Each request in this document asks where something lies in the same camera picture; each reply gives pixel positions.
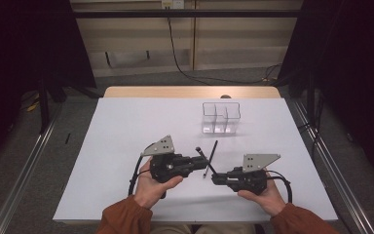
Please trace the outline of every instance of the electrical outlet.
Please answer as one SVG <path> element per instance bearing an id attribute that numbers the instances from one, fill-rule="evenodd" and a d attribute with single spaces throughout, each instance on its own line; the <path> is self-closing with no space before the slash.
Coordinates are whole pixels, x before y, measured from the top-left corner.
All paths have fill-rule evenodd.
<path id="1" fill-rule="evenodd" d="M 184 0 L 172 0 L 173 9 L 184 9 Z"/>
<path id="2" fill-rule="evenodd" d="M 162 9 L 172 9 L 172 0 L 162 0 Z"/>

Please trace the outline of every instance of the white tabletop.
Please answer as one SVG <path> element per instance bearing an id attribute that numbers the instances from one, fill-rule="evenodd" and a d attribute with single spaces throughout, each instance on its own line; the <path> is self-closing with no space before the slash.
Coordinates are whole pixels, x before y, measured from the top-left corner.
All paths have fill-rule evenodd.
<path id="1" fill-rule="evenodd" d="M 235 135 L 203 134 L 203 102 L 239 102 L 242 118 Z M 277 153 L 268 167 L 291 182 L 293 204 L 325 220 L 337 219 L 309 153 L 282 98 L 207 99 L 119 97 L 99 100 L 54 220 L 100 221 L 103 209 L 127 197 L 140 153 L 171 135 L 175 153 L 199 156 L 199 146 L 219 173 L 242 165 L 246 153 Z M 227 186 L 213 185 L 211 172 L 192 172 L 152 209 L 155 222 L 263 222 L 257 205 Z M 287 193 L 276 180 L 284 200 Z"/>

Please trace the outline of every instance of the person's left hand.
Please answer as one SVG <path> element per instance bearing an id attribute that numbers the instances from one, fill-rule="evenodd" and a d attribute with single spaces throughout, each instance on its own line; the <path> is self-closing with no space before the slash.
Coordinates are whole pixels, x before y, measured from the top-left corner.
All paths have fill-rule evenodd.
<path id="1" fill-rule="evenodd" d="M 152 157 L 140 169 L 141 173 L 138 177 L 138 185 L 134 195 L 134 201 L 141 207 L 151 209 L 169 189 L 175 187 L 183 180 L 182 176 L 176 176 L 165 183 L 159 183 L 151 177 L 150 161 Z"/>

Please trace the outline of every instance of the power cable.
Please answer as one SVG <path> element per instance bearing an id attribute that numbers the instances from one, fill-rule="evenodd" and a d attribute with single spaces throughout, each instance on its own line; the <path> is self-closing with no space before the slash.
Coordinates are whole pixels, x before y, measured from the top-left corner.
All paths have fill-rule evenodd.
<path id="1" fill-rule="evenodd" d="M 316 130 L 315 130 L 314 142 L 312 143 L 312 151 L 311 151 L 311 158 L 314 164 L 315 164 L 315 146 L 318 143 L 318 138 L 319 138 L 319 133 L 320 133 L 321 113 L 323 112 L 323 106 L 324 106 L 324 97 L 322 94 L 320 94 L 318 98 L 317 111 L 315 113 Z"/>
<path id="2" fill-rule="evenodd" d="M 139 168 L 139 165 L 141 164 L 141 161 L 142 161 L 142 156 L 139 156 L 138 161 L 136 162 L 136 165 L 135 165 L 134 173 L 133 173 L 132 178 L 130 180 L 129 196 L 134 191 L 135 183 L 136 183 L 136 180 L 138 179 L 138 176 L 142 173 L 147 172 L 147 171 L 144 171 L 144 172 L 138 173 L 138 168 Z"/>
<path id="3" fill-rule="evenodd" d="M 177 57 L 175 55 L 175 48 L 174 48 L 174 41 L 173 41 L 173 37 L 172 37 L 172 27 L 171 27 L 171 19 L 170 18 L 168 18 L 168 29 L 169 29 L 169 37 L 170 37 L 170 40 L 171 40 L 172 55 L 174 57 L 175 66 L 177 67 L 178 71 L 181 74 L 183 74 L 186 78 L 188 78 L 190 80 L 193 80 L 193 81 L 196 81 L 196 82 L 200 82 L 200 83 L 208 85 L 208 86 L 211 86 L 211 84 L 209 84 L 208 82 L 202 81 L 202 80 L 215 80 L 215 81 L 222 81 L 222 82 L 229 82 L 229 83 L 236 83 L 236 84 L 243 84 L 243 85 L 254 85 L 254 84 L 266 81 L 268 79 L 268 76 L 276 69 L 276 67 L 281 66 L 281 63 L 269 66 L 266 69 L 266 72 L 265 72 L 266 77 L 261 78 L 261 79 L 259 79 L 257 81 L 248 81 L 248 82 L 246 82 L 246 81 L 227 80 L 227 79 L 214 78 L 214 77 L 188 75 L 184 71 L 182 71 L 181 68 L 180 68 L 180 66 L 178 65 L 178 60 L 177 60 Z"/>
<path id="4" fill-rule="evenodd" d="M 288 181 L 282 174 L 278 173 L 278 172 L 275 172 L 275 171 L 266 171 L 268 173 L 274 173 L 274 174 L 277 174 L 279 176 L 269 176 L 267 177 L 267 179 L 280 179 L 281 181 L 283 181 L 284 183 L 284 186 L 286 187 L 286 190 L 287 190 L 287 202 L 288 203 L 293 203 L 293 193 L 292 193 L 292 190 L 291 190 L 291 186 L 290 186 L 290 181 Z"/>

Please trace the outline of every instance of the person's right hand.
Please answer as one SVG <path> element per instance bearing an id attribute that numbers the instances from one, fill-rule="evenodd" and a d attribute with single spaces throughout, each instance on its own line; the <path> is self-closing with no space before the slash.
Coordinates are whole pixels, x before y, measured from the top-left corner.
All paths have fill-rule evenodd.
<path id="1" fill-rule="evenodd" d="M 138 184 L 134 195 L 134 201 L 143 208 L 151 209 L 169 189 L 175 187 L 183 180 L 182 176 L 176 176 L 165 183 L 159 183 L 150 173 L 152 157 L 139 169 Z"/>
<path id="2" fill-rule="evenodd" d="M 260 194 L 256 195 L 247 190 L 240 190 L 238 195 L 253 201 L 260 205 L 260 207 L 269 215 L 276 216 L 284 209 L 286 203 L 284 202 L 275 182 L 272 179 L 267 180 L 267 188 Z"/>

